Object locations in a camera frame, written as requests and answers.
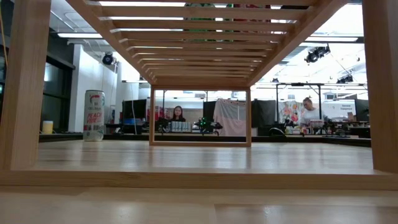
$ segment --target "person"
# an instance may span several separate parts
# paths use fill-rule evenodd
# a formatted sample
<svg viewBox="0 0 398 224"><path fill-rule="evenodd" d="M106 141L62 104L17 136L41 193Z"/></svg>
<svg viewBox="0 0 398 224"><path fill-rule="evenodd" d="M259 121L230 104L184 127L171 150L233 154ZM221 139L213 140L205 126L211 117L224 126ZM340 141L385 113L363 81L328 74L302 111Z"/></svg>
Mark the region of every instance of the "person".
<svg viewBox="0 0 398 224"><path fill-rule="evenodd" d="M319 120L319 109L313 107L312 100L308 97L303 100L303 105L305 108L304 114L301 117L300 124L301 125L309 125L311 120ZM322 111L322 119L326 121L328 118L323 114Z"/></svg>
<svg viewBox="0 0 398 224"><path fill-rule="evenodd" d="M183 117L181 106L176 106L174 108L172 121L185 122L185 118Z"/></svg>

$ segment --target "dark window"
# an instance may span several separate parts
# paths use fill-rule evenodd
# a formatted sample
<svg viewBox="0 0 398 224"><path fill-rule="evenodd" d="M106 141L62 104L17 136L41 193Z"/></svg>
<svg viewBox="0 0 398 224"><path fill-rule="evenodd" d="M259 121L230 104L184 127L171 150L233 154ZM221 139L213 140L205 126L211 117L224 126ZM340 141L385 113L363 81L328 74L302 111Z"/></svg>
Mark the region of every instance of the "dark window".
<svg viewBox="0 0 398 224"><path fill-rule="evenodd" d="M71 82L71 71L45 64L41 123L53 121L56 132L68 131Z"/></svg>

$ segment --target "wooden floor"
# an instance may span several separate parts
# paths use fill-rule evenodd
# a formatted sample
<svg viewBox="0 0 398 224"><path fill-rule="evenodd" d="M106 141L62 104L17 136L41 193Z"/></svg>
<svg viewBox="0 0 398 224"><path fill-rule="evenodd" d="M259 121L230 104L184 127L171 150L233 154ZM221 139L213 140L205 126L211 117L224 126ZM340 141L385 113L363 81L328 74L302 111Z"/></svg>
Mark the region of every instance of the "wooden floor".
<svg viewBox="0 0 398 224"><path fill-rule="evenodd" d="M246 147L150 147L145 141L45 142L32 170L189 173L374 174L370 148L253 143Z"/></svg>
<svg viewBox="0 0 398 224"><path fill-rule="evenodd" d="M398 192L0 187L1 224L396 224Z"/></svg>

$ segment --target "yellow cup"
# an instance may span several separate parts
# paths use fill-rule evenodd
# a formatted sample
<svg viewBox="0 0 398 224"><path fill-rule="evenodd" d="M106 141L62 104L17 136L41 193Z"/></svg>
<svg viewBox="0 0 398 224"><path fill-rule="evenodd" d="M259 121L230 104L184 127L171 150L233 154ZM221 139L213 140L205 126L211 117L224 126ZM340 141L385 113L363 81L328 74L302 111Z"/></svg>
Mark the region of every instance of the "yellow cup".
<svg viewBox="0 0 398 224"><path fill-rule="evenodd" d="M52 121L43 121L43 134L52 134Z"/></svg>

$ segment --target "woman with dark hair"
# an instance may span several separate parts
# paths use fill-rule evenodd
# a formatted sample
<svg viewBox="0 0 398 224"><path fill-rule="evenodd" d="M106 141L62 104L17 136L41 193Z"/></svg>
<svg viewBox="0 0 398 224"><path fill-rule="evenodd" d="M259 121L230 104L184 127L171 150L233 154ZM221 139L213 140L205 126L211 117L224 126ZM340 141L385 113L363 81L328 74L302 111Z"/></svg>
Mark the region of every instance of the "woman with dark hair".
<svg viewBox="0 0 398 224"><path fill-rule="evenodd" d="M185 118L182 115L182 107L181 106L176 106L174 108L172 121L185 122Z"/></svg>

